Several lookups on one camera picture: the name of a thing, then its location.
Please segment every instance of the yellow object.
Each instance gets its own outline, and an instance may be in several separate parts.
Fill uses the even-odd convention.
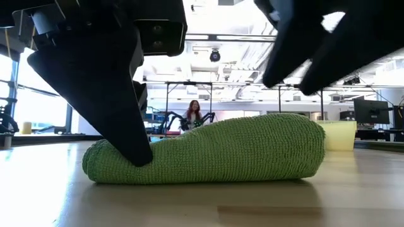
[[[21,130],[21,134],[29,135],[32,133],[32,123],[31,122],[23,122],[23,129]]]
[[[320,120],[317,123],[326,131],[327,151],[354,150],[356,121]]]

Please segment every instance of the desk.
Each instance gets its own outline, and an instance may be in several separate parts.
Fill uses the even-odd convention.
[[[167,134],[167,135],[165,135],[165,134],[147,134],[147,137],[160,137],[160,138],[163,138],[163,137],[177,137],[177,136],[179,136],[179,135],[175,135],[175,134]]]
[[[84,174],[92,144],[0,152],[0,226],[403,227],[400,153],[329,151],[304,180],[123,186]]]
[[[395,134],[396,136],[404,135],[404,130],[402,129],[359,129],[355,134],[355,138],[360,138],[361,140],[378,140],[384,139],[385,141],[390,141],[390,134]]]

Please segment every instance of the camera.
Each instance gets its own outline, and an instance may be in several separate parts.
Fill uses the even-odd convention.
[[[220,61],[220,54],[219,50],[212,50],[212,53],[210,54],[210,61],[211,62],[218,62]]]

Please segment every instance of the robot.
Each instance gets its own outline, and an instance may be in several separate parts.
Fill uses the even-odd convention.
[[[395,27],[403,1],[254,2],[278,29],[263,75],[267,87],[311,59],[300,85],[310,95],[404,46]],[[28,58],[33,69],[133,165],[150,163],[140,112],[145,103],[139,103],[146,88],[132,77],[143,56],[175,56],[184,50],[182,0],[7,1],[0,6],[0,27],[15,26],[13,13],[21,10],[38,31],[33,38],[37,51]],[[319,25],[323,15],[335,11],[346,14],[330,33]]]

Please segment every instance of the knitted fabric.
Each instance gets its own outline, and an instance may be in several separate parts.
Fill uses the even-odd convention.
[[[273,113],[215,122],[151,143],[154,159],[144,167],[101,140],[86,151],[83,170],[94,182],[121,184],[306,178],[323,161],[324,139],[323,128],[307,117]]]

